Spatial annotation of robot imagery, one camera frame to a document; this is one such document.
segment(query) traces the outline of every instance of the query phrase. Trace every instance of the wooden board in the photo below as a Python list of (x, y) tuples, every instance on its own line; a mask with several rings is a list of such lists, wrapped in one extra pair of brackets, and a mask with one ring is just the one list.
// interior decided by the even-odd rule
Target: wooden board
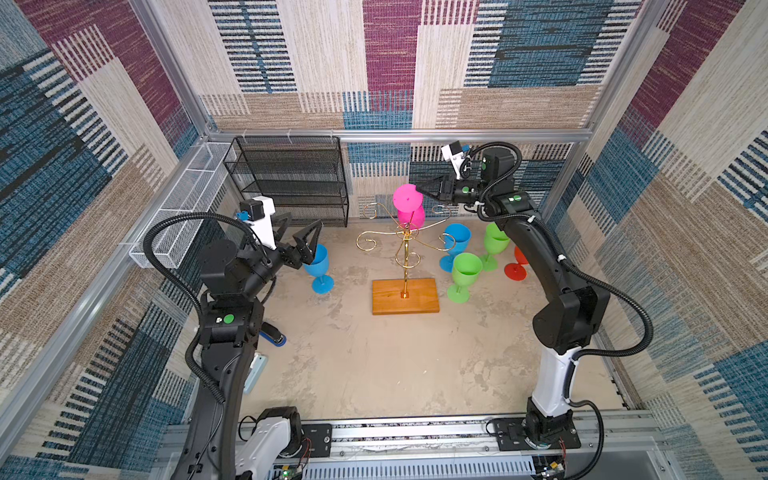
[(433, 278), (408, 279), (408, 298), (401, 298), (402, 278), (373, 280), (373, 314), (437, 313), (440, 301)]

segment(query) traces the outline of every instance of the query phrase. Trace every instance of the black wire shelf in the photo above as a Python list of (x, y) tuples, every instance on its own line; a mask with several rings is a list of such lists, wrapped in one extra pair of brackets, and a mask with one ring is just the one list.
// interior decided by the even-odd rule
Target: black wire shelf
[(321, 219), (346, 227), (349, 194), (336, 137), (237, 137), (235, 161), (225, 162), (243, 198), (272, 198), (276, 213), (290, 212), (292, 224)]

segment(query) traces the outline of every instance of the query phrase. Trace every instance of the patterned wall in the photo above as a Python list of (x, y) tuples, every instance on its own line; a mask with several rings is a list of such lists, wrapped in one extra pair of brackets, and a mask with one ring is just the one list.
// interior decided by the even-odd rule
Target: patterned wall
[[(127, 0), (0, 0), (0, 400), (196, 136)], [(185, 308), (132, 272), (0, 478), (146, 470), (190, 394)]]
[(641, 55), (551, 223), (654, 318), (616, 367), (688, 478), (768, 478), (768, 2), (673, 0)]
[[(212, 122), (257, 128), (583, 127), (641, 0), (157, 0)], [(350, 215), (450, 168), (424, 144), (345, 148)], [(527, 145), (546, 198), (564, 155)]]

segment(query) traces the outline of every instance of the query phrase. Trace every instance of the white mesh basket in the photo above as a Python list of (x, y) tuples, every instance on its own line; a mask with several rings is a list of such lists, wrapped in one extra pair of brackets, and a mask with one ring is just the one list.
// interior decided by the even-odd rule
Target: white mesh basket
[[(153, 225), (178, 214), (208, 211), (227, 177), (227, 169), (223, 164), (225, 158), (227, 161), (235, 161), (235, 153), (230, 144), (208, 142), (197, 151), (142, 232), (139, 241), (131, 248), (131, 258), (138, 266), (151, 267), (141, 244), (144, 242), (144, 234)], [(202, 220), (187, 220), (163, 230), (152, 243), (157, 259), (167, 268), (178, 268), (202, 223)]]

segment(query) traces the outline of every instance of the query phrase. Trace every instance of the gray floor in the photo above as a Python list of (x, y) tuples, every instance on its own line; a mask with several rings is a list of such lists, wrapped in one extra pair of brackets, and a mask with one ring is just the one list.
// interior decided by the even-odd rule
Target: gray floor
[[(472, 229), (468, 252), (483, 254), (486, 223), (462, 220)], [(531, 319), (545, 304), (530, 267), (522, 282), (508, 279), (513, 247), (498, 256), (499, 269), (481, 274), (467, 303), (455, 304), (445, 291), (451, 276), (440, 270), (444, 253), (415, 244), (422, 255), (412, 277), (435, 277), (440, 313), (374, 316), (371, 282), (402, 277), (392, 256), (399, 239), (378, 236), (374, 251), (355, 247), (364, 230), (388, 230), (391, 223), (351, 223), (325, 228), (320, 243), (329, 250), (333, 291), (316, 295), (303, 269), (283, 268), (266, 306), (270, 322), (288, 337), (259, 351), (269, 362), (241, 412), (295, 405), (306, 419), (524, 412), (536, 383), (540, 344)], [(425, 230), (422, 241), (438, 244), (444, 229)], [(574, 398), (589, 398), (601, 409), (620, 409), (602, 360), (585, 357)]]

